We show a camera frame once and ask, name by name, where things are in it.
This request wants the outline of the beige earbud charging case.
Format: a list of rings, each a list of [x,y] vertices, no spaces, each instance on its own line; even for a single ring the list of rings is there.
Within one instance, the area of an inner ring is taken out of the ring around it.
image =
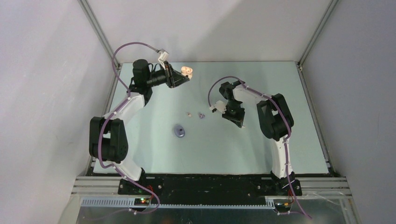
[[[183,66],[183,67],[181,68],[181,74],[182,74],[184,77],[186,77],[186,78],[188,78],[188,79],[191,79],[191,78],[192,78],[192,74],[193,74],[193,69],[190,68],[190,67],[187,67],[187,66]]]

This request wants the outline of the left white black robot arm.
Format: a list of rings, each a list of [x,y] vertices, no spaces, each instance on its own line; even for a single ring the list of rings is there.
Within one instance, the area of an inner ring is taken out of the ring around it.
[[[131,180],[130,189],[143,194],[148,182],[141,178],[143,169],[133,160],[127,159],[128,141],[125,124],[146,106],[153,94],[153,87],[162,84],[176,88],[192,79],[193,70],[183,66],[173,69],[167,61],[156,70],[145,59],[133,62],[133,76],[124,99],[113,111],[90,120],[89,154],[98,159],[102,168],[113,168],[123,178]]]

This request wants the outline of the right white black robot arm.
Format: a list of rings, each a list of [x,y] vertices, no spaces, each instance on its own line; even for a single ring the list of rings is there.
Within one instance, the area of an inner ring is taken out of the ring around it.
[[[260,130],[273,142],[271,187],[277,195],[284,195],[295,180],[290,161],[289,140],[294,120],[284,96],[276,94],[268,97],[256,93],[241,81],[222,83],[219,92],[227,101],[217,101],[211,106],[211,110],[221,112],[222,118],[239,128],[243,126],[245,117],[243,105],[251,105],[257,109]]]

